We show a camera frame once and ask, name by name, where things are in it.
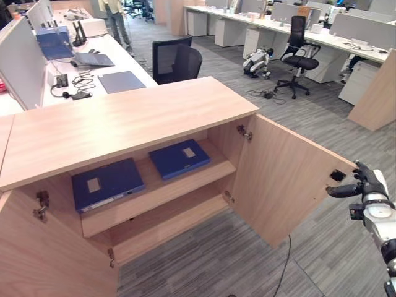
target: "white partition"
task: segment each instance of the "white partition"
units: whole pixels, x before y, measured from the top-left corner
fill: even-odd
[[[339,37],[364,40],[385,50],[396,48],[396,26],[375,20],[337,14],[330,29],[330,34],[333,33]]]
[[[299,6],[290,5],[284,3],[274,3],[271,19],[279,21],[280,19],[286,19],[286,24],[291,24],[291,17],[297,15]]]
[[[353,17],[362,17],[364,19],[376,20],[378,22],[383,22],[383,23],[396,20],[396,17],[393,15],[378,14],[377,12],[362,11],[361,9],[350,9],[347,14],[352,15]]]
[[[377,12],[378,14],[392,14],[393,16],[396,16],[396,1],[372,0],[369,11]]]
[[[0,37],[0,77],[25,109],[41,105],[46,60],[25,17]]]
[[[321,16],[324,16],[326,13],[329,12],[329,9],[331,7],[330,4],[325,4],[325,3],[318,3],[314,1],[308,1],[306,6],[311,7],[311,8],[316,8],[316,9],[321,9]]]
[[[44,24],[45,27],[49,27],[48,23],[52,26],[53,16],[51,13],[53,14],[53,11],[52,9],[51,12],[49,11],[48,1],[39,0],[27,11],[26,16],[33,26],[34,31],[37,32],[38,29],[42,28],[42,24]]]

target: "quadruped robot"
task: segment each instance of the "quadruped robot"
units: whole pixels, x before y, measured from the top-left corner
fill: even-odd
[[[247,56],[243,62],[243,73],[256,78],[261,73],[264,79],[269,79],[271,72],[268,71],[268,62],[273,55],[273,49],[259,48],[255,53]]]

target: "laptop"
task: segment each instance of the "laptop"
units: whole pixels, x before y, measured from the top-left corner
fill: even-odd
[[[145,88],[145,85],[131,72],[116,72],[98,76],[107,94]]]
[[[194,139],[160,148],[149,155],[164,180],[210,163],[210,157]]]
[[[74,59],[78,65],[114,66],[114,63],[105,54],[76,53]]]

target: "wooden cabinet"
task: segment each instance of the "wooden cabinet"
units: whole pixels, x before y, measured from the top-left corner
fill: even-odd
[[[18,296],[115,296],[119,265],[228,207],[277,246],[337,183],[330,174],[354,164],[257,112],[206,77],[15,115],[3,134],[0,295],[16,284]],[[148,153],[190,138],[212,162],[163,181]],[[146,190],[80,216],[71,175],[129,157]],[[32,215],[43,190],[46,223]]]

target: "gray pants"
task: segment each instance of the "gray pants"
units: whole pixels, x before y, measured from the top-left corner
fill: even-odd
[[[129,41],[129,37],[128,34],[126,33],[125,30],[125,25],[124,25],[124,19],[123,16],[117,12],[117,13],[112,13],[110,10],[109,5],[105,4],[106,6],[106,13],[107,13],[107,18],[110,22],[110,26],[111,29],[113,31],[113,35],[114,35],[114,39],[120,44],[123,45],[121,43],[121,39],[119,38],[119,33],[118,33],[118,28],[121,31],[121,34],[123,36],[123,40],[125,42],[125,44],[127,44],[127,46],[131,45],[131,42]]]

